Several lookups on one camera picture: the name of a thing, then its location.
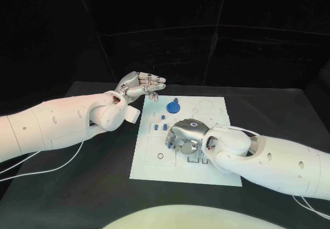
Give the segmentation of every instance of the gray table surface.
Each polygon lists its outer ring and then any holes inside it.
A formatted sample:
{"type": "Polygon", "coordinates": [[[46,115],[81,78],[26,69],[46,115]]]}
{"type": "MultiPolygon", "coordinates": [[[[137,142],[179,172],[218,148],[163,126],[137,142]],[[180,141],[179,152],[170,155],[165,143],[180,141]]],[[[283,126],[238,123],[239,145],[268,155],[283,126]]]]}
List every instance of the gray table surface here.
{"type": "MultiPolygon", "coordinates": [[[[75,82],[67,96],[114,90],[114,83],[75,82]]],[[[224,96],[234,126],[330,152],[330,134],[299,89],[169,85],[162,95],[224,96]]],[[[133,104],[143,108],[143,98],[133,104]]],[[[84,143],[74,161],[55,172],[13,180],[0,202],[0,228],[100,229],[146,208],[190,204],[228,209],[288,229],[329,229],[330,221],[306,210],[293,197],[252,184],[242,187],[130,180],[140,119],[84,143]]],[[[80,145],[42,152],[19,174],[61,166],[80,145]]],[[[329,201],[312,199],[330,214],[329,201]]]]}

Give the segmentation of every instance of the hole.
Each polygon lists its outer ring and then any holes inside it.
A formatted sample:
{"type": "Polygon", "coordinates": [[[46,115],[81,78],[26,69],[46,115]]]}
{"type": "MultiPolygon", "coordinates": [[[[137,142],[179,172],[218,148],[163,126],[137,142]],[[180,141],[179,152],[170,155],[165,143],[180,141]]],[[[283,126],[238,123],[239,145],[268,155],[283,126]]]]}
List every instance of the hole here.
{"type": "Polygon", "coordinates": [[[54,116],[54,123],[56,124],[58,123],[58,119],[56,119],[56,117],[54,116]]]}
{"type": "Polygon", "coordinates": [[[301,161],[300,161],[299,165],[300,165],[300,168],[304,169],[304,163],[301,161]]]}

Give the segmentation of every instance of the robotic hand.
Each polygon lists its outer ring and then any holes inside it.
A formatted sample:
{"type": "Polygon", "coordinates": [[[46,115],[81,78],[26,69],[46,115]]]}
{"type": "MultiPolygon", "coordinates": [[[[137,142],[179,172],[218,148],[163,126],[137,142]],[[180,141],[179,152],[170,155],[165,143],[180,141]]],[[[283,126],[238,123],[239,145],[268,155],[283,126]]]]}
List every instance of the robotic hand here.
{"type": "Polygon", "coordinates": [[[274,191],[330,200],[330,154],[296,142],[232,126],[209,129],[201,121],[185,119],[173,125],[165,144],[183,154],[201,149],[222,172],[239,174],[274,191]]]}
{"type": "Polygon", "coordinates": [[[159,100],[166,79],[147,73],[126,75],[116,91],[46,101],[0,117],[0,162],[22,154],[65,148],[136,123],[140,111],[129,104],[144,94],[159,100]]]}

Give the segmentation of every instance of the small blue part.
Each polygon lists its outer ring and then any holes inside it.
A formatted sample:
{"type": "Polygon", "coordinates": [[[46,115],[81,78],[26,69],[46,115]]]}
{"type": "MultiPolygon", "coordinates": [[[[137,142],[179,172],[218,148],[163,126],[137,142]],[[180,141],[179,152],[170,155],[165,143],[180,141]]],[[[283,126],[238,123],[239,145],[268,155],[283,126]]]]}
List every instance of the small blue part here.
{"type": "Polygon", "coordinates": [[[175,101],[167,104],[166,109],[172,114],[176,114],[180,111],[180,105],[179,105],[178,98],[175,98],[175,101]]]}

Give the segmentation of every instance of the white panel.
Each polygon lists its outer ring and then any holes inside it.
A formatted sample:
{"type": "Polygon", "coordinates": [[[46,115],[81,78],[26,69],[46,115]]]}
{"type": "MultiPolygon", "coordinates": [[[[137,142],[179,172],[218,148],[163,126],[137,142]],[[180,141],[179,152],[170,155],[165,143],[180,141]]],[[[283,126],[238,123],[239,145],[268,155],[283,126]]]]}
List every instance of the white panel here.
{"type": "Polygon", "coordinates": [[[225,174],[218,170],[212,162],[203,159],[201,152],[188,156],[176,153],[173,149],[167,149],[165,138],[170,127],[178,121],[188,118],[206,122],[209,127],[215,123],[229,125],[225,99],[222,97],[160,95],[159,102],[154,102],[146,96],[130,179],[241,187],[241,176],[225,174]],[[172,114],[167,112],[166,106],[175,98],[179,99],[180,111],[172,114]],[[160,153],[165,156],[163,159],[157,158],[160,153]]]}

